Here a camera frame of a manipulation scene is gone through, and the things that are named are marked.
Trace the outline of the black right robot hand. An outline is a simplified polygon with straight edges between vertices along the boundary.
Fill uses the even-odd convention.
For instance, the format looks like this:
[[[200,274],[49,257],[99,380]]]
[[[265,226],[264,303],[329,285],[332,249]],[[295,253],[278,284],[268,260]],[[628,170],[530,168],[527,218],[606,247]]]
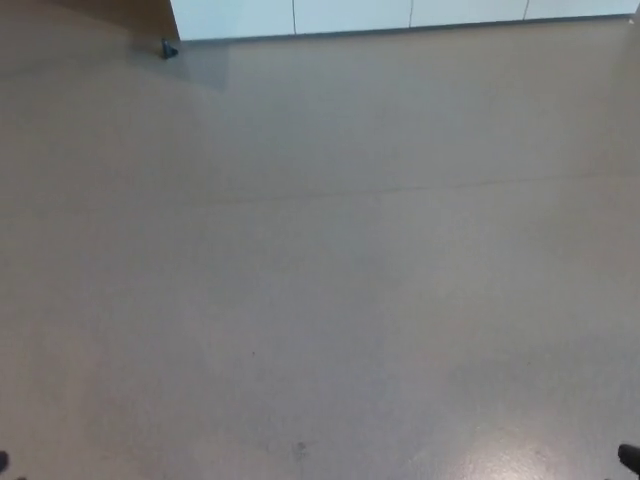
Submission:
[[[640,447],[621,444],[617,451],[620,463],[632,473],[640,477]]]

